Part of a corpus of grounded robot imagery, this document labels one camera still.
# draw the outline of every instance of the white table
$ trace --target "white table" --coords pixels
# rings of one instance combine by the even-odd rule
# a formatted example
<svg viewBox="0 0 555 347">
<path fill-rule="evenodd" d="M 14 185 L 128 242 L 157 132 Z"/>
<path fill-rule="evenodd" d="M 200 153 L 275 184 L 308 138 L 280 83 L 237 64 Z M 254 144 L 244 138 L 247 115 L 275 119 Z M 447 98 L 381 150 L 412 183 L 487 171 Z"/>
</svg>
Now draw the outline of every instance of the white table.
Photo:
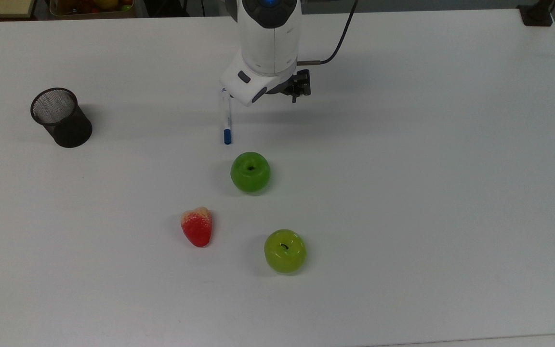
<svg viewBox="0 0 555 347">
<path fill-rule="evenodd" d="M 307 15 L 324 59 L 345 15 Z M 555 334 L 555 26 L 361 13 L 312 95 L 234 108 L 230 18 L 0 23 L 0 346 L 363 346 Z M 71 89 L 57 147 L 29 105 Z M 270 189 L 229 166 L 258 151 Z M 214 214 L 194 248 L 179 216 Z M 262 245 L 291 228 L 297 275 Z"/>
</svg>

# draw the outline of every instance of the black mesh pen holder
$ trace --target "black mesh pen holder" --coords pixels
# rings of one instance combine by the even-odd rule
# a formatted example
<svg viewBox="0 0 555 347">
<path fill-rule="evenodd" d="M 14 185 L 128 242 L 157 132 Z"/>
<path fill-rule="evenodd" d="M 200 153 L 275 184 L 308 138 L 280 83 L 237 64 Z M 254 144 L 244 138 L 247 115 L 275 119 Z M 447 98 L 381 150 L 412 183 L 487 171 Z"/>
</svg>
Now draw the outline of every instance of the black mesh pen holder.
<svg viewBox="0 0 555 347">
<path fill-rule="evenodd" d="M 61 147 L 83 145 L 93 129 L 77 97 L 65 88 L 51 88 L 38 94 L 31 103 L 31 116 Z"/>
</svg>

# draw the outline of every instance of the red strawberry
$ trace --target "red strawberry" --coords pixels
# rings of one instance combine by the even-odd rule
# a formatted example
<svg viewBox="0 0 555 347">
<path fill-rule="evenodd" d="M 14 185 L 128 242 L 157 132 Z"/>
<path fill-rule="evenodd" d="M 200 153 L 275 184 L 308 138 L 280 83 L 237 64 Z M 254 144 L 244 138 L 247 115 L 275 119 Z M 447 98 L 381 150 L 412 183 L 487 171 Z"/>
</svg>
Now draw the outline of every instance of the red strawberry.
<svg viewBox="0 0 555 347">
<path fill-rule="evenodd" d="M 185 211 L 181 215 L 181 228 L 183 234 L 194 246 L 207 246 L 211 239 L 211 213 L 207 207 L 199 207 L 195 210 Z"/>
</svg>

